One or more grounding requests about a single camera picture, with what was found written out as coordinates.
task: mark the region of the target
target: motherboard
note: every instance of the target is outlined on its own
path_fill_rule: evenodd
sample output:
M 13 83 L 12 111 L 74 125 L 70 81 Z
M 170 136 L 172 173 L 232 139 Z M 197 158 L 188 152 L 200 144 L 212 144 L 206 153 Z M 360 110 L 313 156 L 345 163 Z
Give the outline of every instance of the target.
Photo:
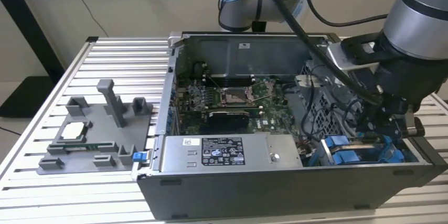
M 180 135 L 270 132 L 298 138 L 282 87 L 270 78 L 182 80 L 176 89 Z

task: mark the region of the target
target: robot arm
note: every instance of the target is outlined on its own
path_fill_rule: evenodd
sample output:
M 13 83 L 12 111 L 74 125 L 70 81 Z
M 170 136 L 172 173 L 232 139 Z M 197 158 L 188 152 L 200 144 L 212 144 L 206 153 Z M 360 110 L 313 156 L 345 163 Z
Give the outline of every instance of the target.
M 392 137 L 424 135 L 413 112 L 446 79 L 446 42 L 448 0 L 396 0 L 381 32 L 329 48 L 336 64 L 346 59 L 356 68 L 346 73 L 382 96 L 381 105 L 364 105 L 358 131 Z

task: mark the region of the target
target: floor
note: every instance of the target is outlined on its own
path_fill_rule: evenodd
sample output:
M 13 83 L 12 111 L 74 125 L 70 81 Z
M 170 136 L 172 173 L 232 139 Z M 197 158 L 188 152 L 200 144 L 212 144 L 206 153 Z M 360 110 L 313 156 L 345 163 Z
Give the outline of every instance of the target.
M 0 104 L 6 100 L 20 82 L 0 82 Z M 32 119 L 12 119 L 12 118 L 0 118 L 0 127 L 6 128 L 17 133 L 21 133 L 26 128 L 29 121 Z M 0 163 L 8 152 L 16 143 L 18 136 L 0 130 Z

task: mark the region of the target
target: blue latch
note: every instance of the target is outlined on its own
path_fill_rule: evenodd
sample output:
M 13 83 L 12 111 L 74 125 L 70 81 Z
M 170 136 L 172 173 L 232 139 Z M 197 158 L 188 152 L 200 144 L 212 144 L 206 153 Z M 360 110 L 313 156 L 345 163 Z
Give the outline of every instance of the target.
M 145 162 L 148 160 L 148 154 L 145 152 L 136 152 L 132 156 L 132 162 Z

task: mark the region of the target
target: metal bracket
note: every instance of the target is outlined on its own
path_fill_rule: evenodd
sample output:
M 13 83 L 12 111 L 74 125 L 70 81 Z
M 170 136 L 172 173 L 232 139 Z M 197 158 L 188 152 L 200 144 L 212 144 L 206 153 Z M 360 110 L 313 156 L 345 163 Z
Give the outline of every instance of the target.
M 174 48 L 180 46 L 182 43 L 182 32 L 181 31 L 172 31 L 168 37 L 168 47 Z

